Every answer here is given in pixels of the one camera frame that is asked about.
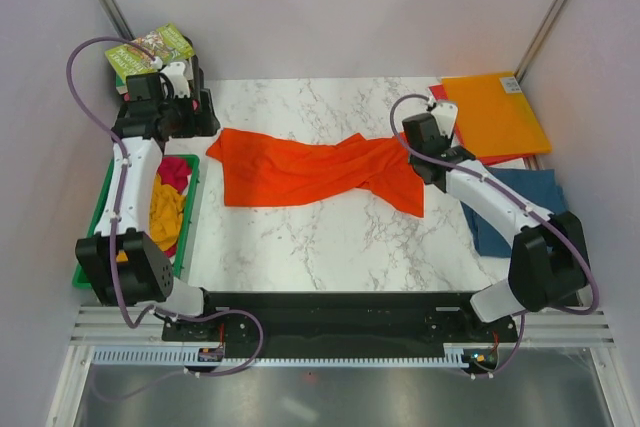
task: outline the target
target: tabletop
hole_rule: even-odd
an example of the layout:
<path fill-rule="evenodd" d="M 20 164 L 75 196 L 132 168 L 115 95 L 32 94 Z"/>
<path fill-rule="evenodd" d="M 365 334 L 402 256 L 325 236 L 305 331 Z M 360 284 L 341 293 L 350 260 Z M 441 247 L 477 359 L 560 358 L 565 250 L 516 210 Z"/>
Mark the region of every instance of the tabletop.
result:
<path fill-rule="evenodd" d="M 400 96 L 428 93 L 433 77 L 208 82 L 222 127 L 310 144 L 350 135 L 390 137 Z M 398 109 L 397 122 L 424 111 Z M 460 202 L 424 189 L 424 218 L 354 189 L 310 205 L 225 207 L 221 164 L 204 155 L 215 138 L 174 139 L 167 154 L 201 158 L 203 198 L 190 266 L 182 278 L 213 291 L 460 291 L 506 277 L 509 260 L 480 257 Z M 508 167 L 524 168 L 513 161 Z"/>

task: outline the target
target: green basket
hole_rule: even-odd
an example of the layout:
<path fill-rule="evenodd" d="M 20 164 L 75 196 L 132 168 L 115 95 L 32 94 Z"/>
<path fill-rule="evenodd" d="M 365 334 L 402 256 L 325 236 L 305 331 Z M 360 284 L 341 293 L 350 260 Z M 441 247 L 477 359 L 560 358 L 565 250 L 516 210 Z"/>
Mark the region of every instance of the green basket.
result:
<path fill-rule="evenodd" d="M 200 168 L 200 159 L 197 155 L 169 155 L 167 157 L 180 157 L 187 161 L 189 167 L 191 167 L 191 180 L 189 181 L 189 190 L 187 191 L 187 200 L 184 206 L 184 217 L 182 219 L 182 228 L 180 229 L 180 238 L 178 239 L 178 249 L 176 250 L 176 257 L 173 262 L 173 274 L 180 278 L 180 274 L 182 273 L 182 269 L 184 266 L 182 262 L 184 261 L 184 253 L 187 247 L 187 236 L 189 235 L 189 226 L 191 225 L 191 214 L 193 213 L 193 201 L 196 196 L 196 186 L 198 184 L 199 177 L 199 168 Z M 107 195 L 109 194 L 109 185 L 111 184 L 111 176 L 113 175 L 113 160 L 109 164 L 109 168 L 107 169 L 107 175 L 104 178 L 104 183 L 102 184 L 102 189 L 100 190 L 100 197 L 98 198 L 98 203 L 96 204 L 96 208 L 93 211 L 93 217 L 91 218 L 91 225 L 89 225 L 89 230 L 87 231 L 87 237 L 91 237 L 93 235 L 93 231 L 96 229 L 96 225 L 98 225 L 98 221 L 102 216 L 102 211 L 104 210 L 105 204 L 107 202 Z M 73 274 L 72 284 L 74 287 L 78 289 L 91 289 L 91 284 L 87 279 L 82 267 L 80 264 L 76 266 L 76 272 Z"/>

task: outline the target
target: gray wall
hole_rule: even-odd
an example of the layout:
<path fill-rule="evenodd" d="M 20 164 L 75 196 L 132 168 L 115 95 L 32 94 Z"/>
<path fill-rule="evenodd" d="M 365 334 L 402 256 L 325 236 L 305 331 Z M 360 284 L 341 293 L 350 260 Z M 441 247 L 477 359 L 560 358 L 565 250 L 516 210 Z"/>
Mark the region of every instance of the gray wall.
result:
<path fill-rule="evenodd" d="M 0 12 L 0 424 L 38 426 L 77 313 L 75 239 L 110 157 L 68 94 L 65 63 L 82 40 L 114 31 L 97 0 L 0 0 Z M 112 118 L 105 64 L 96 48 L 77 77 Z"/>
<path fill-rule="evenodd" d="M 523 88 L 581 217 L 602 303 L 640 396 L 640 3 L 571 0 Z"/>
<path fill-rule="evenodd" d="M 118 0 L 137 35 L 173 19 L 210 79 L 515 69 L 552 0 Z"/>

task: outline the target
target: yellow folder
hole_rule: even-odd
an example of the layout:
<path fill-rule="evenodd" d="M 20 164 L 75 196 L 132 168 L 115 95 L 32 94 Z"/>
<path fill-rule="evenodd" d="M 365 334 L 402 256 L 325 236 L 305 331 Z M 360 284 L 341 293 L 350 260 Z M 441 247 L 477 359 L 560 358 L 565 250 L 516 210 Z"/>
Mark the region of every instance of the yellow folder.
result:
<path fill-rule="evenodd" d="M 512 72 L 445 78 L 442 85 L 458 104 L 460 141 L 477 157 L 551 152 L 551 143 Z"/>

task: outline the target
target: blue folded cloth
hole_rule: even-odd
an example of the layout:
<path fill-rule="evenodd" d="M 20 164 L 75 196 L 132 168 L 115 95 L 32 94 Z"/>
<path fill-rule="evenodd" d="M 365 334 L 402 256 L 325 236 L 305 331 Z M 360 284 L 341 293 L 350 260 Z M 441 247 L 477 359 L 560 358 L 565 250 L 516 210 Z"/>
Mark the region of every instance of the blue folded cloth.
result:
<path fill-rule="evenodd" d="M 488 168 L 499 181 L 505 183 L 534 204 L 549 209 L 554 214 L 567 210 L 562 187 L 556 184 L 553 170 L 524 170 Z M 464 216 L 473 235 L 473 245 L 480 255 L 511 257 L 511 247 L 489 222 L 473 209 L 462 204 Z"/>

